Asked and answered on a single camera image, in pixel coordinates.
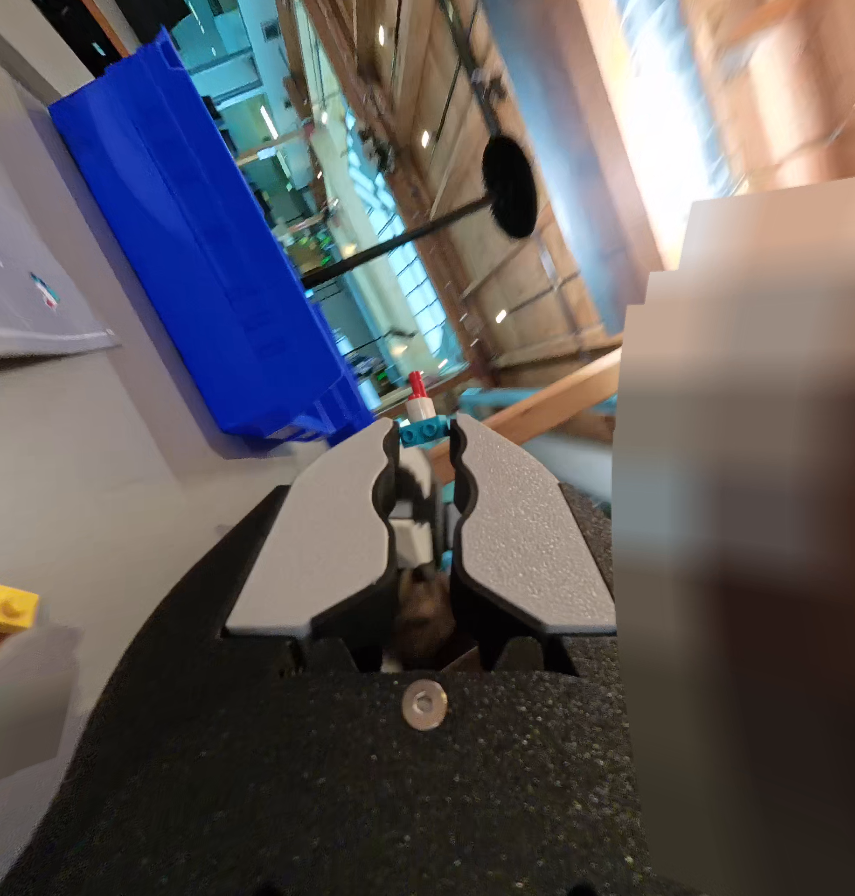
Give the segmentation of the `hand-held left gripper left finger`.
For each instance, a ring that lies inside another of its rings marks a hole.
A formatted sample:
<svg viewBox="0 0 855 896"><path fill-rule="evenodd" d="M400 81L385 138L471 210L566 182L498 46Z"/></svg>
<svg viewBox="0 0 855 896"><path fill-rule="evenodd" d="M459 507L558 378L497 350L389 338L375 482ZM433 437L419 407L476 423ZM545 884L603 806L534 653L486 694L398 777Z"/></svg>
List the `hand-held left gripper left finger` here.
<svg viewBox="0 0 855 896"><path fill-rule="evenodd" d="M399 429L387 419L293 482L226 621L236 636L389 637Z"/></svg>

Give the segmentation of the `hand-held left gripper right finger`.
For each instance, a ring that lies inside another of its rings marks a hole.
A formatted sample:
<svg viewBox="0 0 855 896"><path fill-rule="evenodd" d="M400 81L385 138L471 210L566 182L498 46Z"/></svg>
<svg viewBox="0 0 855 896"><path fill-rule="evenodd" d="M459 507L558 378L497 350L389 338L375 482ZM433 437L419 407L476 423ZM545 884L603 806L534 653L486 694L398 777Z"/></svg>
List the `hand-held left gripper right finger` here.
<svg viewBox="0 0 855 896"><path fill-rule="evenodd" d="M616 633L610 589L556 476L464 413L449 445L459 581L537 633Z"/></svg>

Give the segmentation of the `teal brick with red pin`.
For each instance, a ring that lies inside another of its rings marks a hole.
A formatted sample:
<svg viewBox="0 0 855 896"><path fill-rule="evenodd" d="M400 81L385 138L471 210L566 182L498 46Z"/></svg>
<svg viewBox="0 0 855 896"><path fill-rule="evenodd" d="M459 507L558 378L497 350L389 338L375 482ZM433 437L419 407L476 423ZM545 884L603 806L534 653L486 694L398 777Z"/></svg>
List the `teal brick with red pin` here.
<svg viewBox="0 0 855 896"><path fill-rule="evenodd" d="M422 446L448 437L449 418L439 414L428 395L419 371L409 374L410 397L406 401L407 423L399 424L399 442L404 447Z"/></svg>

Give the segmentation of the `grey instruction booklet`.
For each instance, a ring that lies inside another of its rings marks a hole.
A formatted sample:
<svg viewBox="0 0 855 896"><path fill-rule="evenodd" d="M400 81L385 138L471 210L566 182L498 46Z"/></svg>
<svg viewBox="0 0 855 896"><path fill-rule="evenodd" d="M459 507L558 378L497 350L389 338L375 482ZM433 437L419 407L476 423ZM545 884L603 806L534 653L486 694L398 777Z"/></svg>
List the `grey instruction booklet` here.
<svg viewBox="0 0 855 896"><path fill-rule="evenodd" d="M100 304L101 264L67 266L52 250L0 159L0 365L114 350L122 339Z"/></svg>

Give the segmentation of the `yellow blue brown brick assembly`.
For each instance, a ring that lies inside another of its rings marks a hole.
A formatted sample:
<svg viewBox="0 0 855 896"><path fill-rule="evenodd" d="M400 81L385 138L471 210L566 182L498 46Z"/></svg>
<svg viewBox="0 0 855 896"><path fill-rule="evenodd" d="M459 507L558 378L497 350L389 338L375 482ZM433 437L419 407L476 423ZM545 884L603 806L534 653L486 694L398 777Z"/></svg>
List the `yellow blue brown brick assembly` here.
<svg viewBox="0 0 855 896"><path fill-rule="evenodd" d="M0 584L0 647L5 639L34 626L39 607L38 594Z"/></svg>

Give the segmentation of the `blue plastic bin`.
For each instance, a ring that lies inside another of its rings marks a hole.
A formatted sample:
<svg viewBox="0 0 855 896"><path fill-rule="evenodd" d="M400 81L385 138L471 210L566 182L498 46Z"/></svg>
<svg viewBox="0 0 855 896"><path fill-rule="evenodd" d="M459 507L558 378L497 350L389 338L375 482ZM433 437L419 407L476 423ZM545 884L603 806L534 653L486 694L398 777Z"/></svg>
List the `blue plastic bin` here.
<svg viewBox="0 0 855 896"><path fill-rule="evenodd" d="M49 114L221 432L374 423L165 28Z"/></svg>

